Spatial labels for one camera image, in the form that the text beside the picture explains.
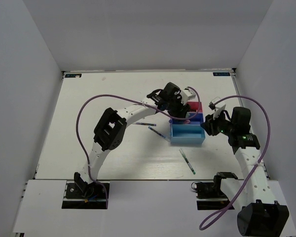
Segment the blue gel pen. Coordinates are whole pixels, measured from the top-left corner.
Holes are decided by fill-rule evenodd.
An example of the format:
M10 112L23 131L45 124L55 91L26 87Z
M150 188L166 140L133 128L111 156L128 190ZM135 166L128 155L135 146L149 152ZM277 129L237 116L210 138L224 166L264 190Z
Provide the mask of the blue gel pen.
M158 132L157 130L155 130L154 128L152 128L151 126L148 127L149 130L153 131L155 134L157 134L158 136L160 136L161 138L163 138L164 140L170 142L170 139L163 135L162 133Z

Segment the green gel pen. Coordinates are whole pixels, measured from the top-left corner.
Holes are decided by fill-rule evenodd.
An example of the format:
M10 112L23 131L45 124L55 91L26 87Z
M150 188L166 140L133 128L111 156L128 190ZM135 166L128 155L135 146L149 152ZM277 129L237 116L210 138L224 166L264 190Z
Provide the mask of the green gel pen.
M189 160L187 159L187 157L186 157L185 153L183 152L183 150L182 149L179 149L179 152L180 152L181 156L183 157L183 159L185 160L185 162L187 163L187 165L190 168L190 170L193 173L193 175L195 175L196 172L193 169L192 165L190 164Z

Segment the purple gel pen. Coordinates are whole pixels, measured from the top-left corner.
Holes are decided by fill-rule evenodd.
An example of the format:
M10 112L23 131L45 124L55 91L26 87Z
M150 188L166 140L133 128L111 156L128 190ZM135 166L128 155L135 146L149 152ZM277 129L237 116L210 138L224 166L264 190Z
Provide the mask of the purple gel pen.
M135 122L135 125L143 125L143 126L157 126L155 123L145 123L145 122Z

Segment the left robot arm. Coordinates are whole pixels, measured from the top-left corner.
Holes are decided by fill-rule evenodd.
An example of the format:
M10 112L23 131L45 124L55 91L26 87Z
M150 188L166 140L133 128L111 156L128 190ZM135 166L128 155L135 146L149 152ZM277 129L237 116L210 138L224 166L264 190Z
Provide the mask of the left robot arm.
M76 119L75 132L78 142L86 155L86 164L80 172L74 174L77 191L83 197L94 193L94 183L97 183L98 173L110 151L116 149L122 142L126 128L157 113L165 116L187 120L190 111L189 101L198 98L197 92L191 87L180 89L169 82L163 89L156 89L141 101L132 100L132 105L120 110L105 109L94 128L93 145L88 152L79 135L79 121L82 112Z

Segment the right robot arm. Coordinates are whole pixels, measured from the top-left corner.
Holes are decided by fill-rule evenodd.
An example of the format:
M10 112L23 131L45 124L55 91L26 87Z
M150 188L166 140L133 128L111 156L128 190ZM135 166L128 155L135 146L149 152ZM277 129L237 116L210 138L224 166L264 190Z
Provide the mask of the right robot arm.
M250 132L251 111L235 107L231 118L225 112L205 117L201 127L210 136L223 134L240 165L244 181L240 183L231 172L217 173L213 192L227 196L238 211L237 227L244 237L279 237L289 217L287 206L281 205L273 194L259 158L260 144Z

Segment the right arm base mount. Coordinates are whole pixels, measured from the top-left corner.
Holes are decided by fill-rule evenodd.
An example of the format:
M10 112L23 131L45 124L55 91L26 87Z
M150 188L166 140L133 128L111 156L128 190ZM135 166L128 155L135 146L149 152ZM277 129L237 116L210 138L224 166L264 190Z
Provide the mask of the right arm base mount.
M211 182L194 181L191 189L196 193L197 210L220 210L229 203L227 196L221 191L222 179L238 179L232 172L218 172Z

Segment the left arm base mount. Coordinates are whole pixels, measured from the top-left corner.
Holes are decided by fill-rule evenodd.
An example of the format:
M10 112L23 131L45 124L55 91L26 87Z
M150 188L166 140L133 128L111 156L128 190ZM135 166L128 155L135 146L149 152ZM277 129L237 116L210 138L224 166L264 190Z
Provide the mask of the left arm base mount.
M92 183L85 194L81 192L75 183L67 183L65 186L62 209L107 209L105 189L99 184Z

